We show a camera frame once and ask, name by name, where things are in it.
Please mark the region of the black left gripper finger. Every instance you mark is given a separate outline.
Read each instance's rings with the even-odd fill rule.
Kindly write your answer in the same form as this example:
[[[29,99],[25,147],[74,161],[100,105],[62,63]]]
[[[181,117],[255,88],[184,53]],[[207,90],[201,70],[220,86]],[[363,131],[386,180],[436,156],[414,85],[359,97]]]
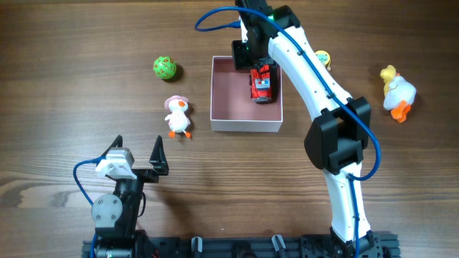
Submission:
[[[160,135],[156,138],[149,163],[159,176],[167,176],[169,174],[169,165],[164,152],[163,139]]]
[[[118,135],[115,138],[115,140],[110,144],[110,146],[103,152],[102,157],[105,157],[111,148],[121,148],[122,146],[123,146],[123,136]]]

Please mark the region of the red toy fire truck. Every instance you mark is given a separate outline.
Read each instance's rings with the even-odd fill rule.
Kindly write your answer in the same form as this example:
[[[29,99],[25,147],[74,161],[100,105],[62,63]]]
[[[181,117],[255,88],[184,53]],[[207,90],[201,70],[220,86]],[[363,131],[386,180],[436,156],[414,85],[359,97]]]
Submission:
[[[250,97],[257,104],[269,103],[273,99],[270,83],[270,66],[268,64],[259,69],[251,69],[249,76]]]

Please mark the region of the white box pink interior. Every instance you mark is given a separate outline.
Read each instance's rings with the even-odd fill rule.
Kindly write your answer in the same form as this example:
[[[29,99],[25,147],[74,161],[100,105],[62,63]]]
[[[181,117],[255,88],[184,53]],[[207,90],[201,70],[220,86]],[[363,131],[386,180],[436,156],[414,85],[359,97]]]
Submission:
[[[276,133],[283,123],[282,69],[277,68],[275,97],[257,104],[250,97],[248,70],[237,71],[231,56],[212,58],[210,123],[213,131]]]

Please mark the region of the white plush duck yellow hair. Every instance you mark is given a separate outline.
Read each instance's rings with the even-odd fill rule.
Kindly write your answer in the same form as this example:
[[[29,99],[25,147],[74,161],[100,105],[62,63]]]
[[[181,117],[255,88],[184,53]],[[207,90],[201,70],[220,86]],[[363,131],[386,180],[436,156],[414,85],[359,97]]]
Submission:
[[[403,123],[415,101],[417,90],[390,64],[381,70],[380,77],[384,81],[383,108],[390,111],[394,120]]]

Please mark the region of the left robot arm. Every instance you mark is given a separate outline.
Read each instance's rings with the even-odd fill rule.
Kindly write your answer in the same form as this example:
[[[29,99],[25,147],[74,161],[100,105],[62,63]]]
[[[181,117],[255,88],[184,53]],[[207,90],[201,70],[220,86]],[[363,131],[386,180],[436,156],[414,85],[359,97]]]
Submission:
[[[134,168],[134,161],[119,135],[96,162],[95,171],[100,177],[115,181],[115,188],[111,194],[102,195],[93,202],[91,216],[95,222],[96,240],[90,252],[92,257],[160,256],[147,233],[136,226],[146,206],[144,185],[158,183],[161,176],[169,174],[162,137],[156,138],[149,159],[151,168]]]

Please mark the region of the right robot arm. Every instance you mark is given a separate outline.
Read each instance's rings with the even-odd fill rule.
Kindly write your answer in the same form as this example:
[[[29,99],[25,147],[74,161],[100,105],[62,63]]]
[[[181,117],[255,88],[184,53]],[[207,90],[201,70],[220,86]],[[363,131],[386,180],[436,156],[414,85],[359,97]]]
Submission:
[[[331,234],[337,257],[360,257],[372,248],[361,182],[381,162],[379,142],[369,128],[371,108],[354,99],[324,67],[290,7],[265,1],[236,1],[246,37],[234,44],[239,69],[272,61],[280,65],[306,104],[312,120],[304,140],[311,163],[323,171],[331,200]]]

